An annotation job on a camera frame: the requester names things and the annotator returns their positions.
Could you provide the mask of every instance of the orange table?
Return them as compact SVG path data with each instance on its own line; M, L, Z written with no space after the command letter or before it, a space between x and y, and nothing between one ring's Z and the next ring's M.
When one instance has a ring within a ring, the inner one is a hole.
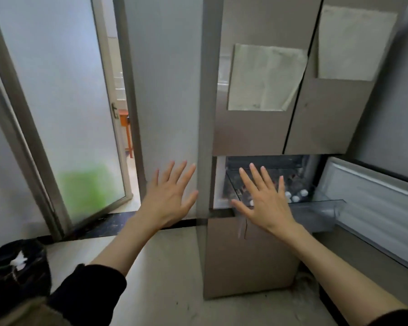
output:
M133 158L133 144L131 142L131 125L130 125L130 117L128 116L128 110L118 110L118 114L120 115L121 126L125 127L125 131L127 132L127 142L128 142L128 150L130 152L130 158Z

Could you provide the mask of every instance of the person's right hand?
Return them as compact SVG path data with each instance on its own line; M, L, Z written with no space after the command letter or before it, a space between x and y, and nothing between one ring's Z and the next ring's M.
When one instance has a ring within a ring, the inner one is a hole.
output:
M239 169L240 176L254 201L254 209L246 207L238 200L232 200L236 209L266 231L274 234L277 238L286 241L301 226L294 220L290 207L285 197L283 176L279 179L278 191L267 173L266 168L261 167L261 175L254 164L250 164L255 184L246 174L245 170Z

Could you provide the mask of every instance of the black trash bag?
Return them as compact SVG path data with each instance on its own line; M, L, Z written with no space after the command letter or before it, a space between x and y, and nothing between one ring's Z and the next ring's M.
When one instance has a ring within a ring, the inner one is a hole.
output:
M27 299L49 296L50 290L47 251L38 240L17 240L0 247L0 317Z

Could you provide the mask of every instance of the forearm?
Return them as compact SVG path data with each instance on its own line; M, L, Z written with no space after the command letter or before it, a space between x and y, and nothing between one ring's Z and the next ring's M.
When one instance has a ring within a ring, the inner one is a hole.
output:
M328 250L302 226L285 241L311 270L351 326L365 326L388 312L408 309Z
M157 231L153 222L137 213L90 264L109 266L126 276L142 248Z

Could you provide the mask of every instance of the black sleeve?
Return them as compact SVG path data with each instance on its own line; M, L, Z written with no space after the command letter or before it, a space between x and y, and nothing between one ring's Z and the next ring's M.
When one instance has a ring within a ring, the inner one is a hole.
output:
M397 310L374 320L369 326L405 325L408 326L408 310Z
M126 286L125 277L113 268L79 264L47 304L73 326L107 326Z

